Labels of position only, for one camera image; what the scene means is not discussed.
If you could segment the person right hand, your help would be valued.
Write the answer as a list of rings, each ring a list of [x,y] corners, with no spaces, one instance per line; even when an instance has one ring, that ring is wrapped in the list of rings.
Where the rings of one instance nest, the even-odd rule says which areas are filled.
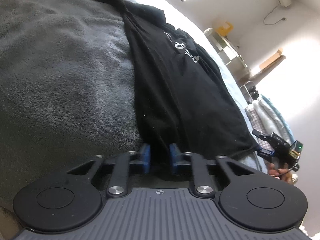
[[[298,178],[296,174],[291,173],[287,163],[285,163],[283,167],[279,169],[276,169],[275,164],[267,163],[267,174],[291,185],[294,185]]]

